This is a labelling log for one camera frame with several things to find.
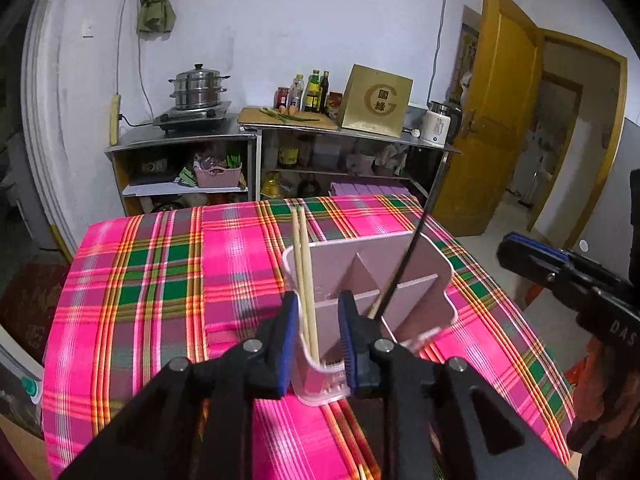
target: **gas stove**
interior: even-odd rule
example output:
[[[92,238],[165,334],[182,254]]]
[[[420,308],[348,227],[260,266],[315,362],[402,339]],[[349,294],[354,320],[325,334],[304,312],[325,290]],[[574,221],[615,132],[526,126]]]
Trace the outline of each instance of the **gas stove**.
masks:
[[[230,104],[231,101],[220,101],[215,106],[196,108],[195,110],[169,108],[154,119],[154,126],[160,126],[166,132],[170,130],[213,129],[218,121],[225,118]]]

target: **wooden cutting board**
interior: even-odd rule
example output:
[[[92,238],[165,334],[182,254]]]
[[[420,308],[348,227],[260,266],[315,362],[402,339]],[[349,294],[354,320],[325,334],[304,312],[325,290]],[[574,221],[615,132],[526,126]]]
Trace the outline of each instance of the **wooden cutting board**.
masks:
[[[334,123],[329,117],[324,114],[315,114],[311,112],[296,112],[296,117],[300,117],[301,119],[318,119],[317,121],[308,122],[308,123],[300,123],[298,121],[287,120],[286,122],[282,122],[279,119],[268,116],[267,114],[263,114],[260,111],[260,107],[245,107],[242,109],[240,114],[238,115],[238,124],[240,126],[255,126],[255,127],[265,127],[265,126],[286,126],[290,128],[295,126],[300,130],[325,130],[329,132],[334,132],[338,129],[338,125]]]

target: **pink utensil holder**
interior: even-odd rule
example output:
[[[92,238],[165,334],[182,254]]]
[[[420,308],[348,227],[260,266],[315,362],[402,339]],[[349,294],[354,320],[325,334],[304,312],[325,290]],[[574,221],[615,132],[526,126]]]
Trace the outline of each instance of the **pink utensil holder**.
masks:
[[[403,232],[309,244],[318,348],[320,361],[326,366],[311,359],[300,329],[291,382],[304,404],[320,406],[349,396],[340,348],[338,293],[351,290],[358,311],[366,314],[398,266],[412,235]],[[282,253],[282,260],[289,285],[296,290],[293,247]],[[384,315],[388,329],[411,351],[418,351],[427,339],[458,318],[444,293],[452,277],[449,260],[422,234]]]
[[[210,170],[200,170],[194,168],[198,187],[237,187],[242,172],[242,165],[239,168],[223,168],[214,166]]]

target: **cardboard box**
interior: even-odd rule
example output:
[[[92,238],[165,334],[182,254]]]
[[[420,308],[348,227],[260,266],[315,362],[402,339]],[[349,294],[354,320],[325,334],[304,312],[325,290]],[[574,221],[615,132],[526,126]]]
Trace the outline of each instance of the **cardboard box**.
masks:
[[[338,124],[343,128],[400,137],[412,79],[353,65]]]

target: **wooden door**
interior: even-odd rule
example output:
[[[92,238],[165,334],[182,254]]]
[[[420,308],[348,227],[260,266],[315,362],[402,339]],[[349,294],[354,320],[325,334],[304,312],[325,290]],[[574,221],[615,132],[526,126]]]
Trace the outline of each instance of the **wooden door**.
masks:
[[[484,0],[463,124],[432,215],[454,236],[486,229],[513,173],[542,75],[543,34],[511,0]]]

